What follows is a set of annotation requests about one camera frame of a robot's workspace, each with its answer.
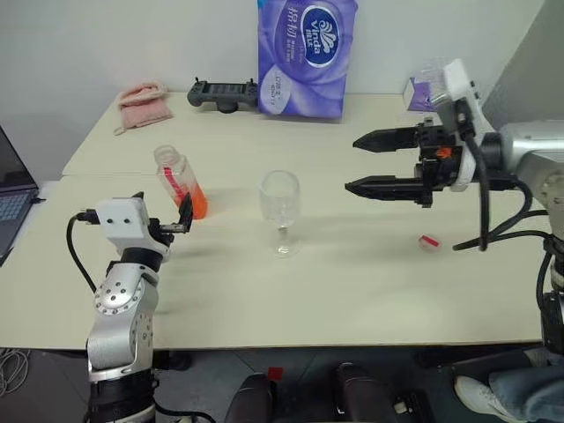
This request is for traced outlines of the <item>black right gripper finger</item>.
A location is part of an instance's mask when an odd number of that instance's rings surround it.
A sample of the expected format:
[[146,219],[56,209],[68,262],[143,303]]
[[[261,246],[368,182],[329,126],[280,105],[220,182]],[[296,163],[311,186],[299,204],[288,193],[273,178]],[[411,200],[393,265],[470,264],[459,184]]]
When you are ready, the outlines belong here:
[[358,197],[372,200],[426,202],[426,191],[420,178],[372,175],[346,183],[345,189]]
[[368,152],[395,152],[419,145],[419,131],[415,127],[373,130],[352,143],[354,148]]

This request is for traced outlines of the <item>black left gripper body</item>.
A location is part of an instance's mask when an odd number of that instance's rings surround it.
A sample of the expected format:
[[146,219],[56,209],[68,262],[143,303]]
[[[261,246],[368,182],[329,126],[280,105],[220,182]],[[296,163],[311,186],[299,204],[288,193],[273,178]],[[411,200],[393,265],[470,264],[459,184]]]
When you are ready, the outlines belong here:
[[186,225],[182,223],[161,224],[159,219],[150,218],[148,226],[150,236],[158,243],[169,247],[174,242],[175,234],[185,234]]

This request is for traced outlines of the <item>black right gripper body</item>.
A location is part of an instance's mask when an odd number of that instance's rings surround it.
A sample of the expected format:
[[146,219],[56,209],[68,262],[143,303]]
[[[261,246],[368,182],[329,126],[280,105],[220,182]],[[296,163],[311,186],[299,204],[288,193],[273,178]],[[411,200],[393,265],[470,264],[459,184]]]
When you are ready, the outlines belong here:
[[419,162],[415,165],[414,175],[420,182],[421,193],[415,203],[430,208],[433,193],[451,186],[456,180],[463,146],[443,126],[434,125],[432,117],[425,117],[416,129]]

